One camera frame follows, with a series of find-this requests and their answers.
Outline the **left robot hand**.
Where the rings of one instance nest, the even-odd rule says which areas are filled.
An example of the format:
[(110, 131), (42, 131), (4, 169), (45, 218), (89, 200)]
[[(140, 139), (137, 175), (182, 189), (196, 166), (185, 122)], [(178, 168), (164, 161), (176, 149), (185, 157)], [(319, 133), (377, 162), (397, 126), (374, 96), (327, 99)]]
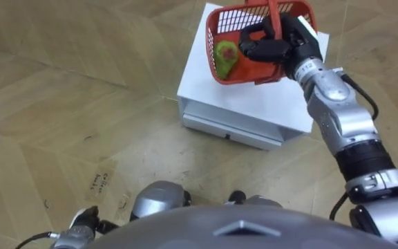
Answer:
[(74, 216), (70, 223), (70, 228), (76, 226), (85, 226), (92, 230), (93, 233), (107, 234), (120, 226), (111, 221), (103, 220), (99, 218), (99, 208), (97, 205), (81, 209)]

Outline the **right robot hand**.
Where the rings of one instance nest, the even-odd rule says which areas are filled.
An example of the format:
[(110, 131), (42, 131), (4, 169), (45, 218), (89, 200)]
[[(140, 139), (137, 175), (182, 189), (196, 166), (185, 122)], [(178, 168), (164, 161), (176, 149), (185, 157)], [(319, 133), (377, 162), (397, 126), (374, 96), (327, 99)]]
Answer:
[(282, 37), (274, 37), (271, 18), (266, 16), (257, 24), (245, 26), (240, 31), (238, 47), (251, 61), (273, 63), (281, 67), (281, 73), (292, 78), (297, 66), (307, 59), (323, 59), (318, 35), (308, 21), (280, 14)]

